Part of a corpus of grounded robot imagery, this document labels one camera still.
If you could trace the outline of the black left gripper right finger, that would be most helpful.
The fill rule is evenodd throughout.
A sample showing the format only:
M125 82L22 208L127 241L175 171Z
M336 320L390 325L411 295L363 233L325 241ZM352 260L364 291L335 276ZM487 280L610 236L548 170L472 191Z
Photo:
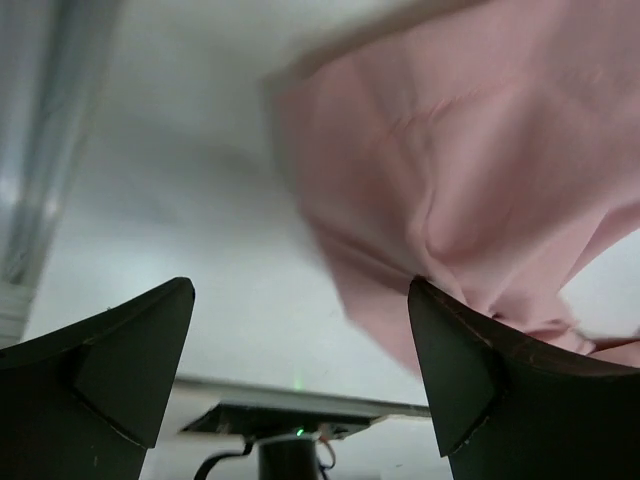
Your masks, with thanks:
M408 310L455 479L638 477L637 369L538 341L423 278L411 282Z

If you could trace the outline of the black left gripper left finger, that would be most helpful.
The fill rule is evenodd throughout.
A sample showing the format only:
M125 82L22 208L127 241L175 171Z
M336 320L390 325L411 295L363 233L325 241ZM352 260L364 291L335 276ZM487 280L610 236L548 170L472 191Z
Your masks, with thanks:
M156 445L195 303L171 279L1 351L4 479L136 479Z

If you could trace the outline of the pink trousers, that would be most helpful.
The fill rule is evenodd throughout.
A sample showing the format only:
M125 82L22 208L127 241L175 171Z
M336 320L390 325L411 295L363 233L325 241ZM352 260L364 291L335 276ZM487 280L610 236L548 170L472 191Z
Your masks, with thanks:
M282 95L295 195L348 318L419 368L421 276L537 340L592 340L561 289L639 226L639 5L485 1L350 50Z

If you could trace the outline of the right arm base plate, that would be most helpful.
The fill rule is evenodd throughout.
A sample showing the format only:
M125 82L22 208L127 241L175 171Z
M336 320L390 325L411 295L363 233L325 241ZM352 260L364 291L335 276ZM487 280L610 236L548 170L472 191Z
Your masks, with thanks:
M345 440L388 418L429 419L430 408L301 391L220 396L208 411L179 431L238 437L241 451L206 458L195 473L207 479L220 462L258 456L260 479L327 479L337 463L335 441Z

